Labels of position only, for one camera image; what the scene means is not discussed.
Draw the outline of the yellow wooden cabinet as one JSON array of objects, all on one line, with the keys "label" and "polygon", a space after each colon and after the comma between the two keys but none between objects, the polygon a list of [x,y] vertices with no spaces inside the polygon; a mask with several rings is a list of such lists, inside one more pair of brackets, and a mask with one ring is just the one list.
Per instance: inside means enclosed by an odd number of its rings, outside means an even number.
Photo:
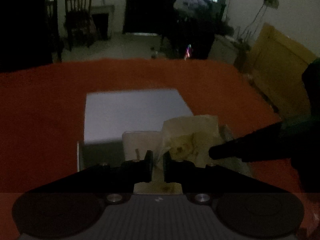
[{"label": "yellow wooden cabinet", "polygon": [[302,74],[317,56],[302,44],[265,23],[247,55],[253,81],[283,118],[308,115],[310,103]]}]

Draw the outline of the white rectangular box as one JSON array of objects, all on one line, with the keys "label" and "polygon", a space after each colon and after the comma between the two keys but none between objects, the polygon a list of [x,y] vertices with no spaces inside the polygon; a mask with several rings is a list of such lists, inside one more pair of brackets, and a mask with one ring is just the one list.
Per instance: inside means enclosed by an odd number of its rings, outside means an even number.
[{"label": "white rectangular box", "polygon": [[124,132],[122,141],[125,160],[143,160],[147,151],[152,151],[153,158],[157,159],[161,139],[161,132],[157,131]]}]

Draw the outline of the red tablecloth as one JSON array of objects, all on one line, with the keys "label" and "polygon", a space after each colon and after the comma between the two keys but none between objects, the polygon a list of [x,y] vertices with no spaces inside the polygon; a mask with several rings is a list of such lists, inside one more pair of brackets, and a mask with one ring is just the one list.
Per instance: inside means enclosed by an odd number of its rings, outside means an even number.
[{"label": "red tablecloth", "polygon": [[[91,92],[175,88],[195,114],[215,114],[236,136],[278,117],[231,65],[201,60],[115,60],[52,64],[1,74],[1,192],[25,192],[65,178],[75,169]],[[294,194],[304,206],[319,202],[315,149],[288,161],[266,161],[257,180]]]}]

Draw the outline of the white sheet mat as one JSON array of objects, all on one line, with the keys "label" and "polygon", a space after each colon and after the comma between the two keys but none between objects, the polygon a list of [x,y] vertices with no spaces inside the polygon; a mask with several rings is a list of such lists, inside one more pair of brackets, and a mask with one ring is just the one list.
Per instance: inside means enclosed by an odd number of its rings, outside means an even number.
[{"label": "white sheet mat", "polygon": [[86,96],[84,140],[77,145],[77,170],[89,164],[125,160],[125,132],[160,131],[163,122],[191,116],[175,89],[125,90],[89,93]]}]

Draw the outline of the grey side table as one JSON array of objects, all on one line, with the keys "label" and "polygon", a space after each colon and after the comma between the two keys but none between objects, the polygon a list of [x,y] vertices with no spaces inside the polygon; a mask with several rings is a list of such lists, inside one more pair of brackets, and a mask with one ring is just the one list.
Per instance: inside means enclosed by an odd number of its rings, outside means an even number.
[{"label": "grey side table", "polygon": [[216,35],[208,59],[234,64],[239,53],[235,43],[236,40],[231,36]]}]

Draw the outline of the colourful glowing light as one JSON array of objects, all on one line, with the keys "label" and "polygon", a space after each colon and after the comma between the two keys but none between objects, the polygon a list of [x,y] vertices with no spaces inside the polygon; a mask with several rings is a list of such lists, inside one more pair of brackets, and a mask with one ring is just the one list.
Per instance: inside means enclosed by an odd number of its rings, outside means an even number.
[{"label": "colourful glowing light", "polygon": [[192,52],[192,47],[191,45],[189,44],[186,48],[186,51],[185,51],[185,55],[184,55],[184,60],[188,60],[190,59],[191,57],[191,52]]}]

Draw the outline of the dark wooden chair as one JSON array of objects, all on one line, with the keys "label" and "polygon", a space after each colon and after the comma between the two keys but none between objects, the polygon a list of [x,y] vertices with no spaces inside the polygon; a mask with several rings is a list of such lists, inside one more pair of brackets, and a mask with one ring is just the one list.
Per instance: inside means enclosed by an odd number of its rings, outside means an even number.
[{"label": "dark wooden chair", "polygon": [[91,45],[91,4],[92,0],[65,0],[64,28],[70,51],[74,46]]}]

